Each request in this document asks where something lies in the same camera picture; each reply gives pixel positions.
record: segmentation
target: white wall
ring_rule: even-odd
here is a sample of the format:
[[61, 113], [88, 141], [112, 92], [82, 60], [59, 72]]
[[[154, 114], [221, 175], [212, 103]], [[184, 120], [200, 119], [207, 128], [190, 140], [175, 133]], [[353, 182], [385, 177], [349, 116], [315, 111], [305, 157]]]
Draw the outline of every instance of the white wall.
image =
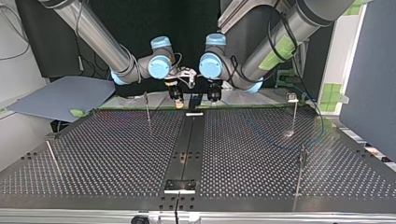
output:
[[[341, 93], [345, 93], [366, 8], [367, 6], [363, 5], [359, 15], [341, 16], [334, 25], [329, 57], [318, 98], [319, 102], [325, 83], [340, 83], [342, 84]], [[341, 107], [342, 104], [338, 103], [334, 112], [322, 112], [322, 114], [340, 115]]]
[[[14, 0], [0, 2], [16, 9]], [[14, 15], [8, 10], [6, 13], [19, 28]], [[26, 43], [15, 34], [0, 13], [0, 58], [19, 54], [25, 48]], [[45, 85], [46, 81], [41, 77], [30, 49], [19, 58], [0, 61], [0, 108]], [[44, 136], [49, 132], [48, 119], [0, 112], [0, 171], [43, 143]]]

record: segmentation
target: metal pin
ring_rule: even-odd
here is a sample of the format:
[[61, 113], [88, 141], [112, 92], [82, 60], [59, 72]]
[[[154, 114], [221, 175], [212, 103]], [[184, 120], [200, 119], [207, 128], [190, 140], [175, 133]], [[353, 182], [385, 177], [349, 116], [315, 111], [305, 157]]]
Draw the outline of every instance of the metal pin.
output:
[[301, 179], [303, 177], [303, 171], [306, 165], [306, 157], [307, 157], [307, 152], [306, 152], [306, 148], [305, 145], [302, 144], [301, 145], [301, 150], [300, 150], [300, 157], [299, 157], [299, 174], [298, 174], [298, 179], [297, 179], [297, 186], [296, 186], [296, 192], [294, 194], [294, 205], [293, 205], [293, 209], [292, 211], [295, 211], [296, 206], [297, 206], [297, 199], [299, 196], [301, 196], [302, 194], [300, 193], [300, 186], [301, 186]]
[[287, 136], [291, 137], [294, 135], [294, 126], [295, 126], [295, 122], [296, 122], [297, 106], [298, 106], [299, 100], [297, 99], [296, 93], [288, 93], [288, 94], [286, 94], [286, 98], [288, 100], [288, 103], [295, 103], [294, 113], [293, 113], [293, 123], [291, 124], [291, 130], [288, 131], [288, 133], [287, 133]]
[[55, 157], [55, 154], [53, 153], [52, 146], [50, 145], [50, 141], [46, 141], [46, 143], [47, 143], [47, 146], [49, 147], [49, 152], [50, 152], [51, 157], [52, 157], [55, 161], [57, 161], [57, 159], [56, 159], [56, 157]]
[[148, 122], [150, 122], [149, 118], [149, 98], [148, 98], [148, 93], [145, 91], [145, 104], [146, 104], [146, 111], [148, 112]]

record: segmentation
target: gray sheet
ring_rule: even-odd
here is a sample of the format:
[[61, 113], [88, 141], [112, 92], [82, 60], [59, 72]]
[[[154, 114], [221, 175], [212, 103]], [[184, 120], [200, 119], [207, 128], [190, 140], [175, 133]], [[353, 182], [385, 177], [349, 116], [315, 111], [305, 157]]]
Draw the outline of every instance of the gray sheet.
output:
[[113, 92], [111, 81], [90, 77], [63, 77], [46, 87], [33, 92], [15, 104], [9, 110], [47, 119], [73, 122], [71, 109], [85, 112], [100, 106]]

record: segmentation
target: perforated metal table surface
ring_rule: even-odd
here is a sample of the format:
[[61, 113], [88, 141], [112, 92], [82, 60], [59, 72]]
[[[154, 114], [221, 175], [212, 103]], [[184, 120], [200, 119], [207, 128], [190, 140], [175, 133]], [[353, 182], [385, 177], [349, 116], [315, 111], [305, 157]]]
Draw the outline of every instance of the perforated metal table surface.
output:
[[396, 213], [393, 171], [310, 108], [290, 135], [292, 114], [95, 111], [0, 173], [0, 208]]

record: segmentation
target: blue joint cap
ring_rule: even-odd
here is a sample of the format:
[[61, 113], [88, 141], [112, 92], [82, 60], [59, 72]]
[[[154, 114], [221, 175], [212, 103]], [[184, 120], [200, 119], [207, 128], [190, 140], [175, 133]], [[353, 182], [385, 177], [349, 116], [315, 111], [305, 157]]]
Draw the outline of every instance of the blue joint cap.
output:
[[157, 79], [163, 79], [171, 71], [171, 61], [163, 55], [153, 57], [148, 63], [149, 74]]
[[207, 45], [226, 45], [226, 38], [223, 34], [211, 34], [206, 37]]
[[171, 41], [167, 36], [158, 36], [151, 40], [151, 48], [152, 49], [159, 49], [169, 47], [171, 45]]
[[221, 59], [213, 53], [205, 53], [199, 63], [199, 71], [205, 78], [216, 78], [221, 75]]
[[249, 93], [256, 93], [262, 87], [262, 81], [264, 80], [263, 77], [259, 79], [260, 82], [254, 84], [250, 89], [247, 90]]
[[122, 81], [113, 71], [111, 71], [111, 77], [117, 85], [128, 85], [129, 83]]

